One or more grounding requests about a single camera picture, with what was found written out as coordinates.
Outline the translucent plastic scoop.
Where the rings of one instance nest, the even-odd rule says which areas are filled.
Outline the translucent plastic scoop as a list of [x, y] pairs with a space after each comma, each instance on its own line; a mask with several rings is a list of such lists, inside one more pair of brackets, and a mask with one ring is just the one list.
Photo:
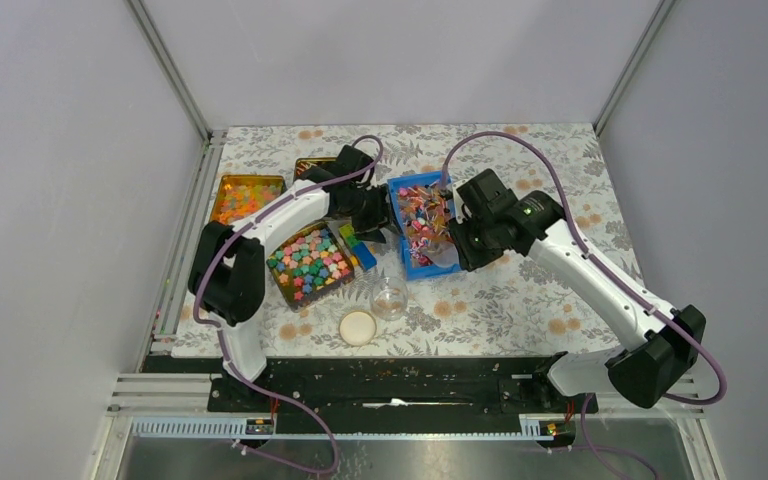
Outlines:
[[449, 268], [459, 264], [453, 237], [445, 227], [430, 227], [422, 233], [421, 251], [434, 265]]

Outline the clear round glass jar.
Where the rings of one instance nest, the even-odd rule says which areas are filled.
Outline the clear round glass jar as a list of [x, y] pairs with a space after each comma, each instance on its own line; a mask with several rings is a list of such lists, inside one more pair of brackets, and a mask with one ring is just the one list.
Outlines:
[[402, 318], [408, 308], [406, 282], [398, 277], [383, 277], [372, 288], [370, 311], [376, 319], [392, 321]]

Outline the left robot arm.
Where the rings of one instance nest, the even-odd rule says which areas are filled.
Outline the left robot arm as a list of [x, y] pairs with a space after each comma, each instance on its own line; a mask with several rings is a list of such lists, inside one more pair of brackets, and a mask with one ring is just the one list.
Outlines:
[[245, 410], [261, 409], [270, 397], [268, 381], [259, 377], [267, 365], [260, 317], [268, 257], [320, 220], [348, 220], [361, 234], [394, 226], [386, 186], [372, 183], [381, 158], [345, 145], [335, 160], [306, 169], [255, 213], [202, 228], [187, 283], [193, 319], [215, 329], [223, 368], [236, 378], [232, 398]]

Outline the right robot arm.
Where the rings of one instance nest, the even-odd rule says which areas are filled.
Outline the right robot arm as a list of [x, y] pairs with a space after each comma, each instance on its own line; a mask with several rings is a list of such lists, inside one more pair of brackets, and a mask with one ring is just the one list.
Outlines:
[[589, 240], [571, 233], [564, 208], [547, 193], [517, 197], [487, 169], [453, 195], [460, 212], [448, 228], [461, 269], [479, 269], [506, 251], [525, 256], [570, 287], [620, 342], [612, 349], [554, 355], [533, 386], [543, 410], [557, 412], [573, 396], [604, 392], [651, 408], [696, 362], [691, 343], [704, 334], [704, 315], [692, 305], [674, 309], [599, 259]]

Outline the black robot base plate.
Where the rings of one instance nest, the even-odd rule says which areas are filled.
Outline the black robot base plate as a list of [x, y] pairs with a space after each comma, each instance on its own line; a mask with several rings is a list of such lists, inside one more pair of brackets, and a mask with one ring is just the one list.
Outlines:
[[254, 389], [224, 372], [211, 383], [211, 413], [263, 414], [280, 434], [516, 434], [522, 419], [563, 422], [596, 400], [565, 397], [545, 357], [289, 358], [268, 360]]

